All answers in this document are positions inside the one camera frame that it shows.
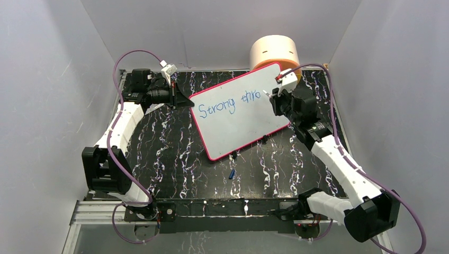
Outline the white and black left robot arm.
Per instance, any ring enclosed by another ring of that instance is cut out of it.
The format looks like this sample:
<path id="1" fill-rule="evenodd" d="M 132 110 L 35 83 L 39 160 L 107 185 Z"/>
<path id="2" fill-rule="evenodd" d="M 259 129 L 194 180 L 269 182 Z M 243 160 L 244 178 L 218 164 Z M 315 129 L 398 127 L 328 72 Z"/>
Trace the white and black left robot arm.
<path id="1" fill-rule="evenodd" d="M 138 123 L 153 105 L 165 104 L 172 109 L 193 107 L 194 103 L 178 88 L 171 76 L 174 65 L 155 73 L 134 69 L 119 88 L 122 102 L 103 134 L 92 146 L 82 151 L 82 162 L 88 189 L 119 198 L 125 205 L 136 207 L 145 220 L 158 214 L 154 196 L 133 176 L 125 154 Z"/>

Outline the pink-framed whiteboard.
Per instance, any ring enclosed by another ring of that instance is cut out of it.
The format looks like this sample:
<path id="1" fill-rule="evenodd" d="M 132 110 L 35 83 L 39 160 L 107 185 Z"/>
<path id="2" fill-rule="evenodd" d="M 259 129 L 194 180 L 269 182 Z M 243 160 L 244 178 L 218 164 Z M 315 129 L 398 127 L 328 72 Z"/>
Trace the pink-framed whiteboard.
<path id="1" fill-rule="evenodd" d="M 193 120 L 212 161 L 289 125 L 275 116 L 267 92 L 277 87 L 277 62 L 204 89 L 189 97 Z"/>

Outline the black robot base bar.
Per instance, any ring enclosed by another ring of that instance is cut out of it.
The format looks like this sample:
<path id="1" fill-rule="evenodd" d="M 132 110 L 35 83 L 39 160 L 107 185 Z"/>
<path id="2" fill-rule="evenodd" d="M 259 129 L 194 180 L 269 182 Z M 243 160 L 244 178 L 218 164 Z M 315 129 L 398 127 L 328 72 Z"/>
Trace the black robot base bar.
<path id="1" fill-rule="evenodd" d="M 263 232 L 320 233 L 317 215 L 304 215 L 296 198 L 166 199 L 159 200 L 162 233 Z"/>

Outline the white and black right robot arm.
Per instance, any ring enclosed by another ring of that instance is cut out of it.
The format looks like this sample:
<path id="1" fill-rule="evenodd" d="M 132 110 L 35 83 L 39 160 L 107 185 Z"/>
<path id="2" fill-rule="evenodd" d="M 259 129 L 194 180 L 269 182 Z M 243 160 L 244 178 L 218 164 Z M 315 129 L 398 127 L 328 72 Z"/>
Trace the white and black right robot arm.
<path id="1" fill-rule="evenodd" d="M 313 91 L 297 87 L 288 92 L 275 88 L 270 95 L 274 114 L 286 117 L 296 138 L 319 158 L 344 189 L 347 199 L 313 188 L 298 196 L 294 209 L 305 219 L 320 214 L 342 223 L 358 242 L 396 226 L 400 202 L 385 189 L 377 187 L 359 174 L 346 161 L 348 154 L 340 151 L 331 126 L 317 112 Z"/>

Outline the white whiteboard marker pen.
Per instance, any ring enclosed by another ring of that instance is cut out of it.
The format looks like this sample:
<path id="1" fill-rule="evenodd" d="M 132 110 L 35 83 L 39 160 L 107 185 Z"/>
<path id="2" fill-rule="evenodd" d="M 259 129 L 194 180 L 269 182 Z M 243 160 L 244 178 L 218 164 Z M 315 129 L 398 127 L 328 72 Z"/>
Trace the white whiteboard marker pen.
<path id="1" fill-rule="evenodd" d="M 265 90 L 263 90 L 263 93 L 268 97 L 268 98 L 272 98 L 273 95 Z"/>

